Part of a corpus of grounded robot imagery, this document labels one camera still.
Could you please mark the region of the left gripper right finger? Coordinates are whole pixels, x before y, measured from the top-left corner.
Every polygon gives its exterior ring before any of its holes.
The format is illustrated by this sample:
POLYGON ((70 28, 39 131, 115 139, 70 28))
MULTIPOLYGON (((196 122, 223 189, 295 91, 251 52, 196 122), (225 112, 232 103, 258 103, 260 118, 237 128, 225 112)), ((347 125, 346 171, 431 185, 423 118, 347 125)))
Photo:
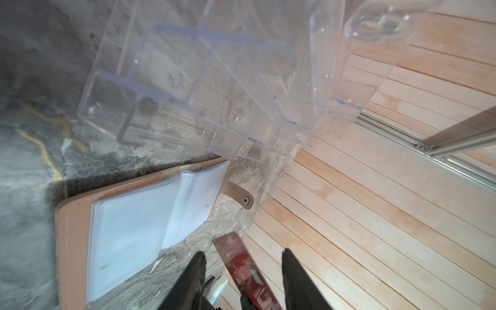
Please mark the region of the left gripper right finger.
POLYGON ((288 248, 282 253, 282 276, 287 310, 333 309, 288 248))

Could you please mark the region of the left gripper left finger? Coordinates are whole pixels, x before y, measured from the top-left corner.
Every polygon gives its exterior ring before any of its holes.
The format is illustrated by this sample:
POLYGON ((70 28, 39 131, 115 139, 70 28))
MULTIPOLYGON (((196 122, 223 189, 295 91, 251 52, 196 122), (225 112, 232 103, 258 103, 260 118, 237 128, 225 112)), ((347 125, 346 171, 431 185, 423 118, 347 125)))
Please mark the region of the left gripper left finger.
POLYGON ((158 310, 214 310, 204 296, 206 263, 204 252, 195 253, 158 310))

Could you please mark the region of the red credit card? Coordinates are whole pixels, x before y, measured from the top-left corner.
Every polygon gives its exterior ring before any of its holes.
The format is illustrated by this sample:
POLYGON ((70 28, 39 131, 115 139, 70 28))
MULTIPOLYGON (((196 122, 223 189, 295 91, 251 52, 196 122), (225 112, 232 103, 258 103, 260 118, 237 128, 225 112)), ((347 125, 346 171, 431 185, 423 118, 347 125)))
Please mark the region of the red credit card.
POLYGON ((242 309, 283 309, 237 232, 213 239, 213 245, 240 292, 242 309))

